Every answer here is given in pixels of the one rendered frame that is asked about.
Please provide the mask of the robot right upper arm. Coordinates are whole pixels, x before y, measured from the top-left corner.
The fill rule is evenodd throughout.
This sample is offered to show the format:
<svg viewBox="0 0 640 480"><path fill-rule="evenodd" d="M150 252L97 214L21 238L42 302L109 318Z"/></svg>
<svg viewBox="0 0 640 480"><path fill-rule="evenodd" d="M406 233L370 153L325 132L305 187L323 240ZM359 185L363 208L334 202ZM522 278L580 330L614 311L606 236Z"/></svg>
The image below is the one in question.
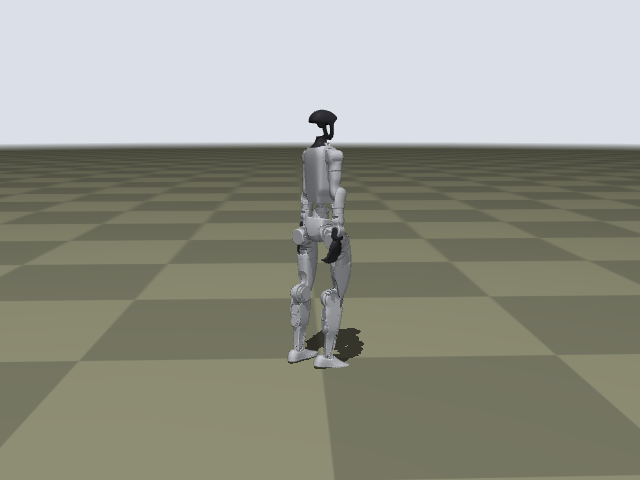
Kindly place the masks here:
<svg viewBox="0 0 640 480"><path fill-rule="evenodd" d="M328 164L329 171L330 197L334 201L337 189L342 188L340 187L340 182L342 180L343 159L344 157L342 151L335 149L325 149L325 161Z"/></svg>

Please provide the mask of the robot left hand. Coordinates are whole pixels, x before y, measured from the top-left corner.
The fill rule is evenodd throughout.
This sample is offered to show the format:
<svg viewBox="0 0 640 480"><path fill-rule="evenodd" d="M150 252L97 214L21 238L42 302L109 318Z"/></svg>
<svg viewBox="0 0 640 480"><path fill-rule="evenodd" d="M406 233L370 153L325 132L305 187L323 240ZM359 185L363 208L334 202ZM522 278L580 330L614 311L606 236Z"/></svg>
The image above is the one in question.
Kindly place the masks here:
<svg viewBox="0 0 640 480"><path fill-rule="evenodd" d="M303 222L302 221L300 222L300 227L301 226L303 226ZM303 245L301 245L301 247L303 247ZM297 251L300 253L299 249L300 249L300 245L297 246Z"/></svg>

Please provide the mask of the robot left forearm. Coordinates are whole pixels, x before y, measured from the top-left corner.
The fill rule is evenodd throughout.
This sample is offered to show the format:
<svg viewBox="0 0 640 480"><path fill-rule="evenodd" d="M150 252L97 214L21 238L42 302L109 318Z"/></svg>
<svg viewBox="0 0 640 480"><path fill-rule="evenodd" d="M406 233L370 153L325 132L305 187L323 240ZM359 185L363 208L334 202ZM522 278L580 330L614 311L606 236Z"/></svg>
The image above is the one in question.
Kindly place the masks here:
<svg viewBox="0 0 640 480"><path fill-rule="evenodd" d="M312 217L312 208L314 203L308 202L308 199L306 196L304 196L303 191L301 194L301 204L302 204L302 209L301 209L302 213L300 217L301 217L301 221L303 222L303 226L305 226L306 217Z"/></svg>

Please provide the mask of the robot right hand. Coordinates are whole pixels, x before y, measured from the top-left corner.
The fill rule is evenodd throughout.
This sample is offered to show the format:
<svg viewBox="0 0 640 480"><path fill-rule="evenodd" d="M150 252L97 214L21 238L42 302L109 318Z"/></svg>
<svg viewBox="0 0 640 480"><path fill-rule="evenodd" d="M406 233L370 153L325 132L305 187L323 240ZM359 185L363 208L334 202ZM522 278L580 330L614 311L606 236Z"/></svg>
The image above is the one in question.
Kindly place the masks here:
<svg viewBox="0 0 640 480"><path fill-rule="evenodd" d="M338 233L338 229L336 227L334 227L332 229L332 234L331 234L331 238L333 239L330 248L329 248L329 252L327 254L327 257L325 259L321 259L321 261L325 262L325 263L333 263L335 261L337 261L338 256L341 254L341 242L340 240L343 240L343 236L342 237L337 237L337 233Z"/></svg>

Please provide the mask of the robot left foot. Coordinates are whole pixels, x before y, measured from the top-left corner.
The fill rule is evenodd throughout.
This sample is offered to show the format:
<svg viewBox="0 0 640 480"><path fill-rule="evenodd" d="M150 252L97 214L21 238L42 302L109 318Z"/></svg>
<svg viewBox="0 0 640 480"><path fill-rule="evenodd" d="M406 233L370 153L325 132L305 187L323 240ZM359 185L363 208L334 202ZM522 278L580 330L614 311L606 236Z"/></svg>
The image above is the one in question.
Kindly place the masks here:
<svg viewBox="0 0 640 480"><path fill-rule="evenodd" d="M301 349L302 349L302 347L301 347ZM297 347L296 347L295 350L294 349L290 350L290 352L288 354L287 361L296 362L296 361L300 361L302 359L312 358L312 357L315 357L317 355L318 355L317 351L308 350L306 348L304 348L304 351L298 352L297 351Z"/></svg>

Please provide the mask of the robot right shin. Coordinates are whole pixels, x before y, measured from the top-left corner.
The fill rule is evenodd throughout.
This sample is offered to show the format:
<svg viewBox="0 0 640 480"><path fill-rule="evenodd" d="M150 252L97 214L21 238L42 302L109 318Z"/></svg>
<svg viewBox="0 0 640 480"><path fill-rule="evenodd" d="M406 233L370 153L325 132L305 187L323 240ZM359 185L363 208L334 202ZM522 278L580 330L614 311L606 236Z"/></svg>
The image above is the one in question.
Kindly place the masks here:
<svg viewBox="0 0 640 480"><path fill-rule="evenodd" d="M325 297L325 308L321 310L322 332L324 333L324 354L326 359L333 359L333 352L340 328L343 309L343 299L340 302L338 294L332 292ZM333 347L333 349L332 349ZM332 350L332 355L331 355ZM323 355L324 355L323 354ZM327 356L329 356L327 358Z"/></svg>

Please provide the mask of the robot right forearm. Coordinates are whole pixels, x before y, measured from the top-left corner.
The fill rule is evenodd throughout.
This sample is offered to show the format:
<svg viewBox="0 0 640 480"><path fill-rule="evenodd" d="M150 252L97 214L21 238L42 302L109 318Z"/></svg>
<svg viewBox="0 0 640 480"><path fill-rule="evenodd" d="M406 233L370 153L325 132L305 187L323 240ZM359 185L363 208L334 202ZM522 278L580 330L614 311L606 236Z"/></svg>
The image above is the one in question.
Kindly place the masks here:
<svg viewBox="0 0 640 480"><path fill-rule="evenodd" d="M331 204L332 209L332 229L336 227L338 229L337 237L342 237L345 233L344 230L344 208L346 200L346 191L343 188L339 188L336 191L335 201ZM331 230L332 233L332 230Z"/></svg>

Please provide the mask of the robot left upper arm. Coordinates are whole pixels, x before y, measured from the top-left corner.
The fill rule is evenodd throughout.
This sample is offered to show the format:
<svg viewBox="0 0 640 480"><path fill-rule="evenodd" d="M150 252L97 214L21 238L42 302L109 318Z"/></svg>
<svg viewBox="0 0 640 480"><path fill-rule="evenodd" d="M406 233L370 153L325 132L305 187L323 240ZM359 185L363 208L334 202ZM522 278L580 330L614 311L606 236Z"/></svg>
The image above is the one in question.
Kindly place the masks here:
<svg viewBox="0 0 640 480"><path fill-rule="evenodd" d="M304 167L305 152L306 152L306 150L302 154L302 162L303 162L303 176L302 177L303 177L303 194L304 194L304 196L307 197L307 193L306 193L306 189L305 189L305 167Z"/></svg>

